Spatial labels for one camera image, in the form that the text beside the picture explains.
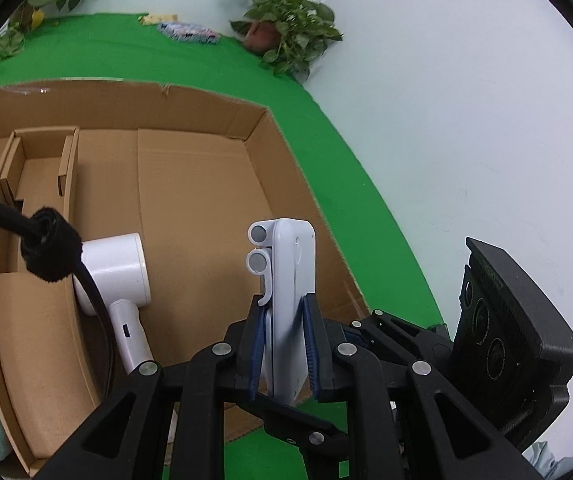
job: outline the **plant pot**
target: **plant pot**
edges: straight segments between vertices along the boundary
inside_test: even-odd
[[[253,22],[244,38],[244,48],[253,54],[264,56],[280,44],[280,33],[273,22]]]

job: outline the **screw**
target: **screw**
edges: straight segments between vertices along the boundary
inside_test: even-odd
[[[342,355],[355,355],[357,352],[357,346],[353,343],[340,343],[337,345],[337,351]]]
[[[231,353],[231,345],[228,343],[216,343],[213,345],[213,353],[215,355],[226,355]]]
[[[141,375],[153,375],[158,371],[158,366],[153,361],[142,363],[137,370]]]
[[[417,375],[429,375],[431,373],[431,365],[426,361],[415,361],[411,368]]]
[[[313,431],[313,433],[309,435],[309,442],[314,446],[319,446],[319,444],[324,442],[324,435],[319,431]]]

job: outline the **green table surface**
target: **green table surface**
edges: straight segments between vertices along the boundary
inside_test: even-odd
[[[0,86],[61,77],[123,78],[191,86],[265,105],[295,153],[368,306],[422,326],[441,323],[409,245],[359,161],[299,83],[273,76],[258,61],[227,37],[215,45],[180,43],[155,27],[142,27],[131,14],[71,16],[47,21],[30,35],[24,52],[0,61]],[[309,401],[303,409],[346,428],[342,405]],[[228,479],[305,478],[297,449],[263,430],[228,444],[225,462]]]

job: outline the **cardboard box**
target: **cardboard box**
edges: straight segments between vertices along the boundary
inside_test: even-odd
[[[60,210],[83,240],[138,232],[152,301],[140,309],[162,365],[189,360],[246,317],[258,280],[247,228],[311,222],[326,317],[367,314],[306,180],[266,108],[197,89],[102,80],[0,88],[0,202]],[[105,350],[71,279],[26,272],[0,230],[0,418],[34,474],[100,402]],[[226,410],[228,440],[258,426]]]

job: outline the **white device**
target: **white device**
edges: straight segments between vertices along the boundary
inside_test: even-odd
[[[82,262],[89,269],[111,318],[124,369],[129,374],[153,354],[140,323],[138,309],[151,303],[151,286],[140,235],[113,236],[82,244]],[[96,316],[77,278],[73,286],[84,314]],[[168,443],[175,440],[178,418],[173,411]]]
[[[258,248],[247,255],[247,269],[260,276],[260,306],[266,313],[262,372],[268,395],[294,403],[308,376],[301,318],[301,298],[315,292],[315,231],[304,220],[280,218],[255,222],[249,240]]]

